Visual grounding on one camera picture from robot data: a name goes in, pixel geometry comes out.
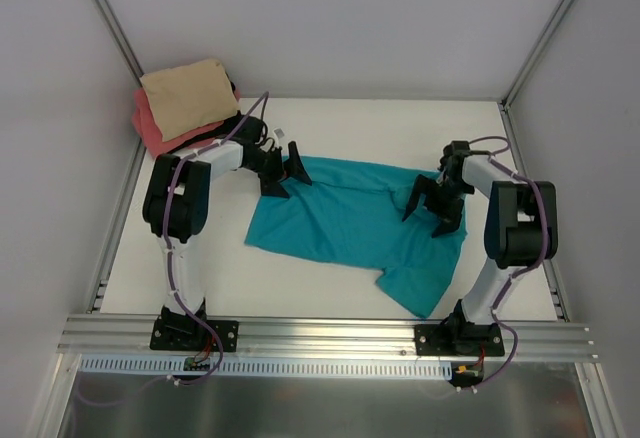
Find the teal t shirt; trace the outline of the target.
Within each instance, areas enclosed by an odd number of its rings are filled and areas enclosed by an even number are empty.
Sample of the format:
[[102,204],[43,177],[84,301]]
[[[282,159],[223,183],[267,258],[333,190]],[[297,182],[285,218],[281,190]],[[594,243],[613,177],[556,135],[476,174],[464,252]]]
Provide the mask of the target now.
[[286,199],[259,199],[245,238],[267,252],[380,271],[377,287],[427,318],[453,281],[466,229],[441,237],[426,209],[404,215],[416,169],[306,156],[313,183],[286,180]]

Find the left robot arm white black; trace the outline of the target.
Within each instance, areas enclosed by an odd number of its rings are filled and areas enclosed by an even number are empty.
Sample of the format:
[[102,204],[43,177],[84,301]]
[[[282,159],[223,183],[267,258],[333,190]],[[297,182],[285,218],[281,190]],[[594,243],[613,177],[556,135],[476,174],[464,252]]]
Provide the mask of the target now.
[[207,223],[214,180],[246,169],[256,174],[263,197],[284,199],[289,197],[286,180],[312,184],[296,142],[283,147],[283,134],[270,134],[264,120],[254,116],[235,123],[203,147],[155,159],[142,217],[163,253],[167,298],[154,322],[153,350],[200,351],[215,343],[201,273],[195,269],[196,241]]

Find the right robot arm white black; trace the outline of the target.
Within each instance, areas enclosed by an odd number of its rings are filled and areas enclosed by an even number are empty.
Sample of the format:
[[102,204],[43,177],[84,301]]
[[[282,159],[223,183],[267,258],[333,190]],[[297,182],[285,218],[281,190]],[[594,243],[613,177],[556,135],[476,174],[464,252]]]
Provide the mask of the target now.
[[507,326],[498,318],[501,306],[520,276],[557,252],[555,186],[508,169],[494,152],[475,150],[469,141],[444,147],[438,177],[415,179],[404,215],[426,209],[438,220],[433,237],[444,237],[459,230],[464,198],[476,192],[488,200],[485,263],[471,290],[446,318],[436,325],[415,326],[419,356],[503,356]]

